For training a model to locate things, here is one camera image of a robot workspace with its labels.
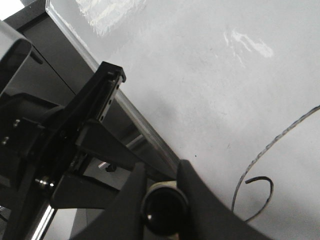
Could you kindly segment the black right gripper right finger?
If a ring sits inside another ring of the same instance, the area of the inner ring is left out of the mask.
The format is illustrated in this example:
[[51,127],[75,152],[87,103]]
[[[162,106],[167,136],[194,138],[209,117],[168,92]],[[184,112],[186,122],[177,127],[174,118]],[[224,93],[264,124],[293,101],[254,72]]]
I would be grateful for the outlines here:
[[177,187],[188,202],[181,240],[268,240],[231,212],[207,187],[188,160],[177,168]]

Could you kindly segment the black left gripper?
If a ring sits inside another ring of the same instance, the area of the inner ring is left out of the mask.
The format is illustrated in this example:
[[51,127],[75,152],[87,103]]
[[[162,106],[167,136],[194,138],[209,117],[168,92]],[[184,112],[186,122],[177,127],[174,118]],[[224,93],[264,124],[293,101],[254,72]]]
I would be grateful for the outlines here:
[[121,83],[122,67],[103,62],[62,106],[28,93],[0,99],[0,204],[10,214],[5,240],[25,240],[39,226],[66,172],[82,174],[99,158],[132,170],[138,158],[103,126]]

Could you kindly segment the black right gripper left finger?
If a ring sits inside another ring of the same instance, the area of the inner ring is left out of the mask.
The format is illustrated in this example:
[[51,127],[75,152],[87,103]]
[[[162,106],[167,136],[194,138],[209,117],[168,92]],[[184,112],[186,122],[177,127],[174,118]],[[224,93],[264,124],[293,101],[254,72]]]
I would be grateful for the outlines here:
[[140,217],[142,198],[146,193],[145,165],[136,163],[120,191],[92,177],[69,174],[75,186],[71,193],[76,197],[72,207],[102,209],[103,211],[86,228],[72,237],[73,240],[140,240],[143,225]]

